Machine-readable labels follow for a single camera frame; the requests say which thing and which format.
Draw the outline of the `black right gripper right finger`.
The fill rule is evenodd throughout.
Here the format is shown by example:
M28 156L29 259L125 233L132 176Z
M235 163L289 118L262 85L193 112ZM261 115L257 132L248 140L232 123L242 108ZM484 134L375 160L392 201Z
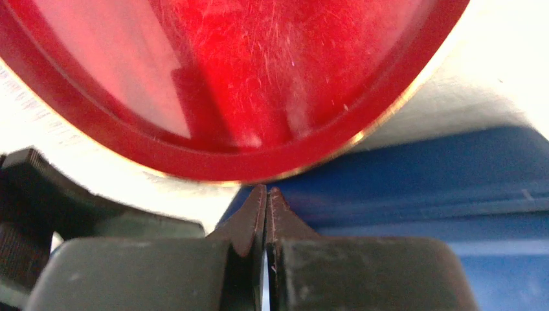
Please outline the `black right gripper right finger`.
M332 237L273 188L266 205L272 310L477 310L459 258L433 238Z

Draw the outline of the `red round tray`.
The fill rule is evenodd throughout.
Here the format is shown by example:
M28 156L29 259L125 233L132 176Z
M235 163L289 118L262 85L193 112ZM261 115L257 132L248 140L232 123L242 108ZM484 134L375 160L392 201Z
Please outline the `red round tray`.
M435 68L467 1L2 1L1 62L102 148L257 183L357 145Z

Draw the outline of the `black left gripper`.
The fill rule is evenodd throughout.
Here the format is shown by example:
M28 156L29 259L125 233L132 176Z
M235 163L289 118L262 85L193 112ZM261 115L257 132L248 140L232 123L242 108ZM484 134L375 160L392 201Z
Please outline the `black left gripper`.
M32 289L50 257L53 231L65 240L205 237L199 222L90 192L33 148L1 155L1 281Z

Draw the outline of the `blue tin lid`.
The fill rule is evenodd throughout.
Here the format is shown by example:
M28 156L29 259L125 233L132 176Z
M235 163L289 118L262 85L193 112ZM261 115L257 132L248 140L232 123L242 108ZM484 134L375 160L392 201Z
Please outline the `blue tin lid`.
M314 231L433 238L477 310L548 309L548 141L500 127L341 157L270 183Z

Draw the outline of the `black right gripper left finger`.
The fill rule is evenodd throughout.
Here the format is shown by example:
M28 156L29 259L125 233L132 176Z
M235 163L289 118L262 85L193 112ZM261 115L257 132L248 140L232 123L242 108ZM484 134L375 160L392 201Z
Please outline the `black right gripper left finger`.
M26 310L260 310L267 190L205 238L78 238L46 265Z

